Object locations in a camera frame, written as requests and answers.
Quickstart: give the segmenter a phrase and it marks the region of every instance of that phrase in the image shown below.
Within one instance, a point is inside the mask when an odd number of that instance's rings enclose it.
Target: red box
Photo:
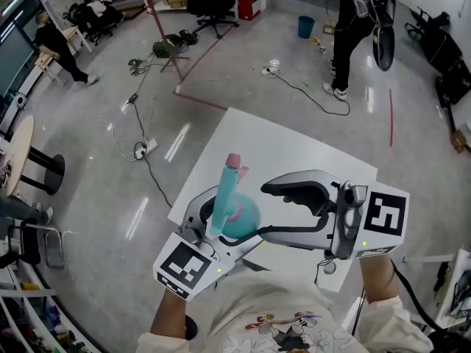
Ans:
[[[260,13],[260,0],[238,0],[238,16],[251,21]]]

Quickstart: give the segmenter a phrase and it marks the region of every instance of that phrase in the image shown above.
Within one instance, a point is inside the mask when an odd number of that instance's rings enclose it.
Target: forearm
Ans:
[[[186,302],[170,290],[165,290],[155,314],[150,332],[170,338],[185,338]]]
[[[55,52],[48,49],[46,46],[44,46],[43,44],[41,46],[39,46],[39,51],[43,52],[44,54],[48,54],[48,55],[55,55]]]
[[[384,301],[399,295],[399,279],[394,273],[389,255],[360,259],[361,275],[369,303]]]

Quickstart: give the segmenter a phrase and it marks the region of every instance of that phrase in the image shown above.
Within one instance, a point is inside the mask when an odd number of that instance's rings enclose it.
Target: red pole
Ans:
[[[175,59],[175,56],[171,53],[171,47],[169,45],[169,42],[167,41],[167,39],[165,38],[165,33],[163,32],[163,28],[162,28],[162,25],[160,25],[160,20],[157,16],[157,12],[155,12],[155,7],[154,7],[154,3],[152,2],[152,0],[146,0],[147,2],[147,6],[150,8],[151,10],[151,14],[154,16],[154,19],[155,19],[155,23],[157,24],[157,27],[159,29],[159,32],[160,32],[160,35],[162,36],[162,39],[163,39],[163,43],[165,44],[165,47],[166,47],[166,50],[167,52],[169,53],[170,55],[170,60],[171,62],[174,64],[175,68],[177,69],[177,72],[178,72],[178,76],[180,76],[180,81],[183,81],[183,76],[182,74],[180,73],[180,70],[178,68],[178,65],[177,65],[177,60]]]

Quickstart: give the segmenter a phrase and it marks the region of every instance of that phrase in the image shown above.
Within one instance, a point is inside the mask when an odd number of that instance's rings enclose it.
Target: red floor line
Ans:
[[[206,102],[206,101],[203,101],[202,99],[198,99],[198,98],[195,98],[195,97],[192,97],[192,96],[187,96],[186,94],[177,93],[175,91],[173,92],[173,94],[175,96],[180,96],[182,98],[189,99],[190,101],[195,101],[195,102],[198,102],[198,103],[201,103],[201,104],[206,104],[207,106],[214,107],[215,109],[219,109],[219,110],[222,110],[222,111],[227,111],[227,107],[219,106],[218,104],[214,104],[214,103],[211,103],[211,102]]]
[[[392,91],[389,89],[389,106],[391,107],[391,138],[389,139],[389,146],[392,147],[392,133],[393,133],[393,117],[392,117]]]
[[[211,51],[211,49],[213,49],[213,47],[214,47],[216,44],[218,44],[218,42],[219,42],[233,27],[234,27],[234,26],[231,25],[231,27],[225,31],[225,33],[222,35],[222,37],[219,38],[216,42],[214,42],[214,43],[209,47],[209,49],[207,49],[207,50],[203,53],[203,55],[201,55],[201,56],[199,57],[199,59],[198,59],[198,60],[191,66],[191,68],[188,70],[187,74],[186,74],[185,76],[183,76],[182,81],[180,81],[180,85],[183,83],[183,81],[185,81],[186,77],[188,77],[188,75],[190,74],[190,72],[196,67],[196,65],[199,63],[199,61],[200,61],[203,57],[205,57],[205,56],[208,54],[208,52]]]

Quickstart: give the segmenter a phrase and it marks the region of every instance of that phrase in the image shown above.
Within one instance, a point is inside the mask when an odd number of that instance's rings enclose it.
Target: round wooden table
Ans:
[[[50,158],[41,151],[31,146],[32,134],[35,129],[35,119],[32,116],[27,116],[16,127],[13,133],[10,147],[4,156],[2,165],[11,160],[12,173],[8,179],[6,188],[4,189],[5,196],[10,196],[16,189],[18,182],[27,183],[40,190],[46,191],[49,195],[54,195],[62,184],[65,172],[65,160],[60,154]],[[39,183],[27,176],[22,175],[26,159],[43,166],[46,169],[44,176],[44,183]]]

